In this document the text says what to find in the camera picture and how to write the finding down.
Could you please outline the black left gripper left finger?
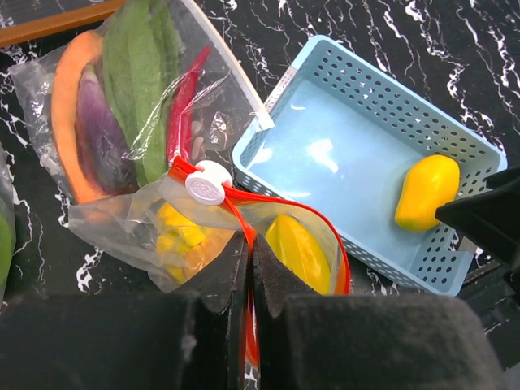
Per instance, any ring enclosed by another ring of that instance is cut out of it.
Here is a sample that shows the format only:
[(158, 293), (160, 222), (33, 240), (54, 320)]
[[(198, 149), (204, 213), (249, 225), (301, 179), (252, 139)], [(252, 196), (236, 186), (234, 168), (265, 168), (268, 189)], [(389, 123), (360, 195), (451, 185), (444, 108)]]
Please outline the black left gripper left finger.
[(239, 389), (242, 233), (173, 292), (21, 297), (1, 316), (4, 389)]

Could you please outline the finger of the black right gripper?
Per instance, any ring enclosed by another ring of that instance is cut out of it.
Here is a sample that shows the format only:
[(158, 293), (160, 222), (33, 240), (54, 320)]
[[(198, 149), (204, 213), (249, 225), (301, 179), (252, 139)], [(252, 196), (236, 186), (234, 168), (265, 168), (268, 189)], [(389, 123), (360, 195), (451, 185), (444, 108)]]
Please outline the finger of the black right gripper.
[(490, 175), (488, 191), (451, 201), (436, 218), (458, 230), (498, 262), (519, 267), (519, 168)]

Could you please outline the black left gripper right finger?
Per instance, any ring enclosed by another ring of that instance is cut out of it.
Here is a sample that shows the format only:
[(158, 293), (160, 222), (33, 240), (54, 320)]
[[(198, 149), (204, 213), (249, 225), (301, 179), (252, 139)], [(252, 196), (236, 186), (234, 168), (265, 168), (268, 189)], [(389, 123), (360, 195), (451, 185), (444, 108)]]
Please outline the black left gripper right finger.
[(263, 389), (501, 389), (478, 316), (427, 294), (323, 296), (266, 240), (253, 248)]

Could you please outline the yellow mango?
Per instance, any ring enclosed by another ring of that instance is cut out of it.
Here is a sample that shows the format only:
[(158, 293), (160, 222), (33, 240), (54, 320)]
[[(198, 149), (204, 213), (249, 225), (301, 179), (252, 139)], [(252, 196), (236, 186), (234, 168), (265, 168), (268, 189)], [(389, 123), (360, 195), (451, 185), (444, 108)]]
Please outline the yellow mango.
[(458, 163), (444, 155), (418, 161), (405, 176), (394, 215), (396, 224), (410, 232), (437, 226), (436, 211), (457, 196), (460, 174)]

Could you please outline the yellow starfruit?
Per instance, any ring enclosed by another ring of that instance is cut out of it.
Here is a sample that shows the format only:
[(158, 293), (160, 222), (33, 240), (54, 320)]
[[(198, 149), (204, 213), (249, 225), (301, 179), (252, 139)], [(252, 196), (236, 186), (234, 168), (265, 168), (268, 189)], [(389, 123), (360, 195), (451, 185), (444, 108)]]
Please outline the yellow starfruit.
[(331, 272), (327, 258), (309, 231), (289, 215), (279, 215), (265, 235), (276, 257), (296, 276), (321, 294), (329, 291)]

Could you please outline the yellow banana bunch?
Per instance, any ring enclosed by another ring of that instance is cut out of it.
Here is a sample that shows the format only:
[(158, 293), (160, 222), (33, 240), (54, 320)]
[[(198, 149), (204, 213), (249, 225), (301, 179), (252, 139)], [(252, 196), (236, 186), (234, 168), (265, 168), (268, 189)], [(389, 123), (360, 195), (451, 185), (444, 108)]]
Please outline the yellow banana bunch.
[(196, 225), (168, 203), (159, 208), (157, 216), (162, 224), (162, 232), (158, 236), (156, 251), (160, 254), (172, 252), (184, 259), (185, 264), (182, 266), (167, 265), (167, 270), (175, 280), (183, 283), (210, 261), (204, 249), (208, 238), (207, 228)]

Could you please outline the clear bag orange zipper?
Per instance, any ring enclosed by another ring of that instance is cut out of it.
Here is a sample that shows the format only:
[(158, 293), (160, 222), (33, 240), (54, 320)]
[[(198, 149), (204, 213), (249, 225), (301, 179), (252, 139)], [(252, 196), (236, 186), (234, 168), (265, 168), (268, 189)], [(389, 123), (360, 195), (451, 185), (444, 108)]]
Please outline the clear bag orange zipper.
[(209, 160), (193, 165), (176, 158), (169, 172), (154, 182), (138, 185), (133, 193), (86, 203), (75, 199), (69, 209), (69, 227), (85, 242), (147, 272), (161, 290), (170, 292), (199, 271), (180, 283), (167, 265), (182, 266), (184, 259), (176, 253), (156, 251), (163, 229), (157, 213), (164, 203), (207, 228), (204, 249), (210, 261), (206, 266), (223, 252), (235, 233), (244, 233), (247, 245), (252, 245), (258, 238), (266, 240), (267, 229), (279, 215), (289, 215), (317, 240), (327, 258), (331, 279), (329, 291), (323, 295), (350, 290), (348, 256), (326, 217), (301, 203), (234, 188), (230, 173)]
[(0, 283), (1, 300), (9, 275), (11, 260), (15, 250), (16, 231), (15, 231), (15, 211), (13, 185), (7, 166), (5, 150), (1, 147), (1, 217), (0, 217)]

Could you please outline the purple eggplant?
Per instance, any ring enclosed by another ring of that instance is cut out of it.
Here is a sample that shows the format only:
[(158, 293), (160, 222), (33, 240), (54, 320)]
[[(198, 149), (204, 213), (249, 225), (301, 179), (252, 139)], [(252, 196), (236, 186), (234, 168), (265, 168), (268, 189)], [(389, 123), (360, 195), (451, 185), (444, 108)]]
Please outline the purple eggplant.
[(80, 167), (91, 184), (110, 196), (138, 190), (135, 163), (92, 64), (80, 77), (75, 131)]

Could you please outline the red chili pepper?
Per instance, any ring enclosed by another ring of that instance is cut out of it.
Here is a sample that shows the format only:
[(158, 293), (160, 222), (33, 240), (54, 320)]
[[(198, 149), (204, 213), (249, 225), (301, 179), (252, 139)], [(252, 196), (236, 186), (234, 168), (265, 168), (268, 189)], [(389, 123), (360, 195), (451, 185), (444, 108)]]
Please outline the red chili pepper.
[(172, 99), (167, 125), (167, 162), (172, 164), (177, 156), (189, 160), (192, 148), (192, 100), (197, 94), (197, 84), (202, 68), (211, 52), (207, 45), (188, 67)]

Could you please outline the white dotted zip bag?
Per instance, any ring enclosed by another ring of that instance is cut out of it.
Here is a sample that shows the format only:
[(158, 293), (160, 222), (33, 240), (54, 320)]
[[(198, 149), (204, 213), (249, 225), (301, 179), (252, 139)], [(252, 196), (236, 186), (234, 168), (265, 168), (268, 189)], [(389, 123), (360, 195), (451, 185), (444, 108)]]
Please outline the white dotted zip bag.
[(9, 70), (32, 147), (73, 200), (134, 193), (195, 145), (222, 151), (273, 126), (193, 1), (127, 1), (100, 27)]

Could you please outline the green leaf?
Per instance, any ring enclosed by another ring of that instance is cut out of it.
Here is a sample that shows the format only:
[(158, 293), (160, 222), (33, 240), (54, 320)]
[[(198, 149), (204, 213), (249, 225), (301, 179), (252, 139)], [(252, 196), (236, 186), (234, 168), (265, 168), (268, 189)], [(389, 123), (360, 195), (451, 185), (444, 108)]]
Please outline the green leaf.
[(166, 1), (127, 1), (103, 37), (106, 98), (142, 187), (166, 171), (167, 106), (179, 77), (179, 34)]

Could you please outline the light blue plastic basket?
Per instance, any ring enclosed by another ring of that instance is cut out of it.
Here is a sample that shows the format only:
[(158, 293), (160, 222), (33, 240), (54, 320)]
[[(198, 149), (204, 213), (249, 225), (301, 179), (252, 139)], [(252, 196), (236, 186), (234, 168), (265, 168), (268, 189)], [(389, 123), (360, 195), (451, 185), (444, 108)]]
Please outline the light blue plastic basket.
[(461, 170), (458, 197), (485, 191), (505, 154), (329, 37), (311, 37), (266, 101), (274, 127), (252, 122), (232, 151), (247, 189), (325, 215), (346, 251), (404, 288), (455, 296), (474, 257), (439, 225), (394, 220), (408, 170), (444, 155)]

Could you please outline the wooden shelf rack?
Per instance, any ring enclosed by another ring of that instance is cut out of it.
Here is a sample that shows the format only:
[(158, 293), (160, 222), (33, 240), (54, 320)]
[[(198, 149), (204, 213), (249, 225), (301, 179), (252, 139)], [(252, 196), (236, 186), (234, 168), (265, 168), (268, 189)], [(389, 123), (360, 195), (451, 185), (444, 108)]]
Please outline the wooden shelf rack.
[(107, 1), (95, 5), (47, 16), (13, 27), (1, 29), (1, 47), (47, 37), (87, 24), (99, 22), (114, 14), (125, 1)]

